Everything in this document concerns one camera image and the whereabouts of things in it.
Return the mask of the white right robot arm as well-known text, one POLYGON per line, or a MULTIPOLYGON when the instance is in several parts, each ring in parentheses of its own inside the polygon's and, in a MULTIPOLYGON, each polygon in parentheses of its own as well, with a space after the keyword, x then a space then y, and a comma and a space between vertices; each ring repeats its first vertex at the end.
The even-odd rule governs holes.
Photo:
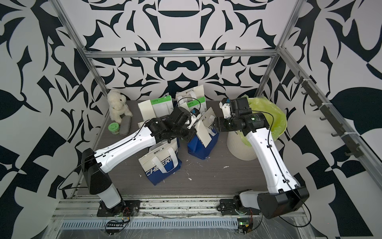
POLYGON ((219 107, 223 116, 214 120, 217 132, 241 131, 250 142, 264 172, 267 192, 242 191, 238 197, 242 207, 259 210, 267 219, 295 212, 309 198, 308 189, 290 174, 271 135, 267 112, 254 111, 247 98, 224 98, 219 107))

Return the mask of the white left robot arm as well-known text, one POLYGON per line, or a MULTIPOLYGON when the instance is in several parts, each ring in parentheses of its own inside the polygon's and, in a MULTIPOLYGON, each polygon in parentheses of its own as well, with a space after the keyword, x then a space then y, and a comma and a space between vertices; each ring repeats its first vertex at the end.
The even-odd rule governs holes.
POLYGON ((128 137, 102 149, 86 149, 82 154, 81 171, 89 193, 100 198, 98 217, 127 216, 130 206, 112 183, 109 172, 144 149, 149 152, 140 159, 146 176, 156 184, 180 169, 178 140, 190 142, 197 133, 194 124, 200 119, 198 109, 175 107, 166 116, 152 118, 128 137))

